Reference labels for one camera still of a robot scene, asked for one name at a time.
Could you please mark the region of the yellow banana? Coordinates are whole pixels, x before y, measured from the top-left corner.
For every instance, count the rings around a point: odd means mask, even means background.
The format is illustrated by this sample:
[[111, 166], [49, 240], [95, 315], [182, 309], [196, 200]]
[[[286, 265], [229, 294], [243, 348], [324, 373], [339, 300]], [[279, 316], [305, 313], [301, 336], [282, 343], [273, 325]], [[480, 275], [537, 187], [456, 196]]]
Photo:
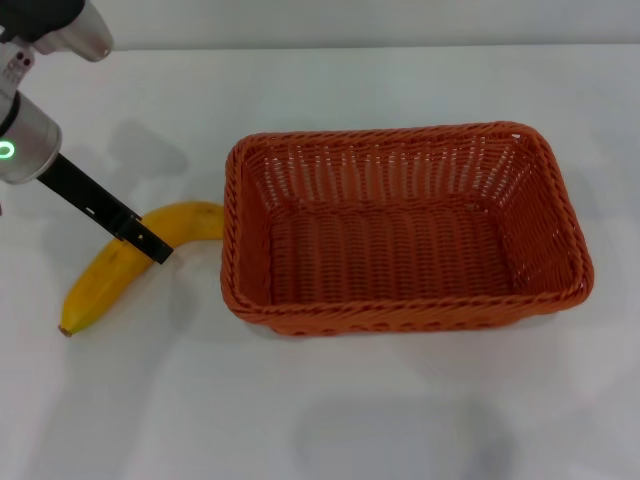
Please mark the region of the yellow banana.
[[[149, 212], [142, 224], [176, 249], [190, 242], [220, 240], [224, 209], [210, 202], [174, 203]], [[67, 337], [96, 323], [153, 261], [126, 241], [110, 241], [69, 291], [59, 330]]]

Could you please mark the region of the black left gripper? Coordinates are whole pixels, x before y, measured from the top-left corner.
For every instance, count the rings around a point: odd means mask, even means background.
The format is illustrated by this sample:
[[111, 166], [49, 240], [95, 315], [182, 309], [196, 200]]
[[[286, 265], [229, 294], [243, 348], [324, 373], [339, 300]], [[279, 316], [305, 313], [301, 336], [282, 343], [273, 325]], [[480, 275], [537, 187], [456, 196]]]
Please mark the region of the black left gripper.
[[133, 210], [64, 155], [58, 154], [38, 180], [112, 236], [133, 245], [152, 261], [163, 264], [174, 252], [169, 244], [141, 223]]

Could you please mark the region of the orange woven plastic basket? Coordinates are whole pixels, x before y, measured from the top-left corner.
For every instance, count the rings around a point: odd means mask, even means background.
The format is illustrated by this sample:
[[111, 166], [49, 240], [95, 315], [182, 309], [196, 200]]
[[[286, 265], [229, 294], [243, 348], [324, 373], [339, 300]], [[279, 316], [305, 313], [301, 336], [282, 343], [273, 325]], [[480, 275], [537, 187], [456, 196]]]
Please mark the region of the orange woven plastic basket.
[[254, 134], [225, 172], [223, 299], [282, 335], [497, 328], [594, 285], [554, 153], [524, 124]]

